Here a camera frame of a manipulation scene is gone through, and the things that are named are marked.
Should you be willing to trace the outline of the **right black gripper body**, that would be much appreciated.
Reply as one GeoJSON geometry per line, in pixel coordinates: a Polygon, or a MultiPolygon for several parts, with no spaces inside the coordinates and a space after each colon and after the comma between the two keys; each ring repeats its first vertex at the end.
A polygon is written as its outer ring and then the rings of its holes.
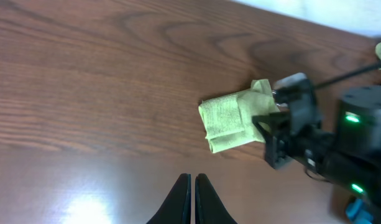
{"type": "Polygon", "coordinates": [[[273,95],[287,110],[253,116],[252,123],[265,140],[264,160],[279,169],[296,160],[317,170],[333,144],[333,134],[321,129],[322,114],[308,79],[281,87],[273,95]]]}

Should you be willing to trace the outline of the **light green cloth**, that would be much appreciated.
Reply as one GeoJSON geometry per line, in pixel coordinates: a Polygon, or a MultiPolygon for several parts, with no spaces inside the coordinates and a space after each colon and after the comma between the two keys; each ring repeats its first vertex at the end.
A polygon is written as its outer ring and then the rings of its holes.
{"type": "Polygon", "coordinates": [[[264,142],[253,116],[278,112],[267,79],[253,80],[250,88],[203,101],[198,107],[210,151],[215,154],[250,142],[264,142]]]}

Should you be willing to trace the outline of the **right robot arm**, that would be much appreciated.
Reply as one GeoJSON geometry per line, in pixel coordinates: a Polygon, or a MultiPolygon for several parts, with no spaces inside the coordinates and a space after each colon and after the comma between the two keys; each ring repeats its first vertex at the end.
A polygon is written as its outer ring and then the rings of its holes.
{"type": "Polygon", "coordinates": [[[275,101],[287,111],[253,116],[274,169],[294,159],[306,170],[344,187],[355,200],[346,208],[353,223],[381,223],[381,85],[351,88],[339,99],[336,130],[322,130],[314,86],[283,86],[275,101]]]}

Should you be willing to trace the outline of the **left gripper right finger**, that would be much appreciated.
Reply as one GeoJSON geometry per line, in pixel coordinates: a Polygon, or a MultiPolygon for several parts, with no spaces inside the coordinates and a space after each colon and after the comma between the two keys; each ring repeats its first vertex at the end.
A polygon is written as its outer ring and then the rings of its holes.
{"type": "Polygon", "coordinates": [[[206,174],[198,174],[195,180],[195,223],[237,224],[206,174]]]}

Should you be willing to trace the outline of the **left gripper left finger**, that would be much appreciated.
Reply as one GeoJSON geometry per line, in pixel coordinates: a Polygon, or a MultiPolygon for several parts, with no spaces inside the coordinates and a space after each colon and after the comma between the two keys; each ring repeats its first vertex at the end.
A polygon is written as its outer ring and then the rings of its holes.
{"type": "Polygon", "coordinates": [[[155,215],[147,224],[191,223],[191,175],[180,174],[155,215]]]}

